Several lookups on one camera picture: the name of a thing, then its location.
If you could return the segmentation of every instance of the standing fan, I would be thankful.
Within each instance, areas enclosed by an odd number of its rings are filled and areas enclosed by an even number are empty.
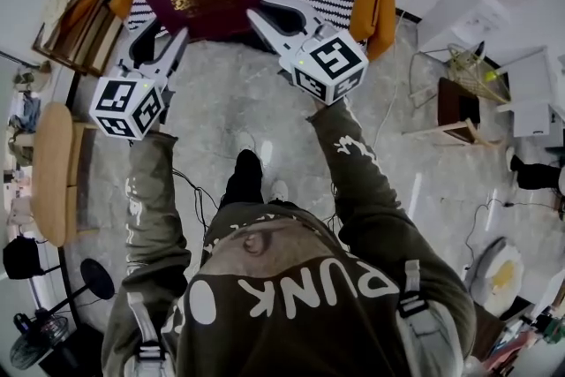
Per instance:
[[[80,264],[80,274],[85,285],[50,310],[43,308],[37,310],[36,320],[33,322],[25,314],[14,316],[14,324],[21,332],[21,336],[10,350],[10,361],[14,367],[27,369],[34,365],[49,349],[55,347],[66,337],[69,322],[65,317],[55,314],[85,290],[90,290],[102,300],[110,300],[114,297],[114,283],[108,272],[98,262],[90,259],[83,260]]]

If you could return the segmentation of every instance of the white box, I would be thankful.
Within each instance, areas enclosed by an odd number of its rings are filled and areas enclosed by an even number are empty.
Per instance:
[[[509,12],[498,0],[439,0],[418,23],[418,50],[446,49],[449,44],[469,49],[508,23]],[[432,57],[447,61],[450,54]]]
[[[89,113],[107,136],[141,140],[163,110],[154,80],[101,77]]]
[[[315,47],[308,49],[308,43]],[[347,30],[308,43],[290,62],[294,85],[327,105],[361,85],[369,61]]]

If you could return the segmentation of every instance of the black cable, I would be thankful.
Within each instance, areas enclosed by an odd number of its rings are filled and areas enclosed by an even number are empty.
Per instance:
[[[83,306],[90,306],[90,305],[94,305],[95,303],[100,302],[102,299],[98,298],[96,299],[94,302],[90,302],[90,303],[85,303],[84,305],[78,305],[77,308],[82,308]],[[58,314],[65,314],[65,313],[70,313],[71,310],[64,310],[64,311],[57,311],[56,313],[53,313],[53,316],[57,316]]]
[[[542,203],[504,203],[503,204],[504,207],[514,207],[514,206],[542,206],[542,207],[547,207],[548,209],[551,210],[555,210],[555,207],[553,206],[549,206],[548,204],[542,204]]]
[[[504,207],[504,203],[502,203],[502,201],[497,200],[496,198],[491,198],[486,204],[481,204],[477,206],[477,209],[475,209],[475,216],[474,216],[474,220],[473,220],[473,227],[471,228],[471,232],[467,235],[467,238],[465,239],[465,246],[467,248],[469,248],[469,251],[471,252],[471,264],[469,265],[469,268],[473,267],[473,264],[475,263],[475,252],[473,252],[473,249],[471,248],[471,246],[469,245],[469,239],[471,238],[471,236],[473,235],[473,232],[475,232],[475,228],[477,228],[477,214],[478,211],[482,208],[485,207],[486,210],[488,211],[489,206],[491,205],[491,203],[493,201],[497,201],[499,203],[501,203],[501,205]]]
[[[511,203],[511,202],[506,202],[503,203],[500,200],[497,200],[496,198],[491,198],[486,204],[481,204],[477,206],[477,209],[475,210],[475,215],[474,215],[474,219],[473,219],[473,227],[471,228],[471,232],[467,235],[467,238],[465,239],[465,246],[467,248],[469,248],[469,251],[471,252],[471,264],[469,265],[469,268],[473,267],[473,264],[475,263],[475,252],[473,252],[473,249],[471,248],[471,246],[469,245],[469,239],[471,238],[473,232],[475,232],[475,228],[477,228],[477,214],[478,211],[482,208],[485,207],[486,210],[489,210],[490,204],[496,201],[497,203],[501,203],[502,207],[514,207],[514,206],[542,206],[542,207],[547,207],[551,210],[555,210],[555,208],[553,206],[549,206],[547,204],[541,204],[541,203]]]
[[[219,209],[218,205],[215,203],[214,198],[205,189],[195,185],[188,176],[182,171],[173,168],[173,175],[181,177],[184,179],[189,186],[194,190],[194,213],[200,224],[204,227],[204,233],[206,234],[208,226],[206,225],[206,219],[204,218],[204,194],[212,201],[212,204],[216,209]]]

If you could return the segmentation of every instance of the person's foot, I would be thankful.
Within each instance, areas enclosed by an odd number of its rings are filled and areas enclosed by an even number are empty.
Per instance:
[[[516,155],[516,149],[514,147],[508,147],[506,149],[506,166],[508,168],[508,171],[510,172],[514,171],[512,169],[512,159],[514,159],[515,155]]]
[[[257,151],[255,149],[255,139],[249,132],[241,131],[237,134],[236,147],[238,154],[242,151],[245,151],[246,149],[257,154]]]
[[[289,187],[284,181],[277,179],[271,185],[271,194],[269,201],[288,201],[289,200]]]

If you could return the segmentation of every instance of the black pants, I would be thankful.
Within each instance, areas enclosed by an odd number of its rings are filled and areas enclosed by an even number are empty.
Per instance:
[[[561,169],[536,163],[526,165],[514,156],[510,169],[518,173],[518,186],[525,190],[557,189],[559,190],[559,175]]]
[[[220,202],[220,209],[231,203],[260,203],[263,204],[261,195],[261,181],[263,170],[259,157],[253,151],[245,149],[237,157],[236,169],[228,181],[226,193]],[[274,200],[269,204],[276,204],[285,207],[297,205],[288,201]]]

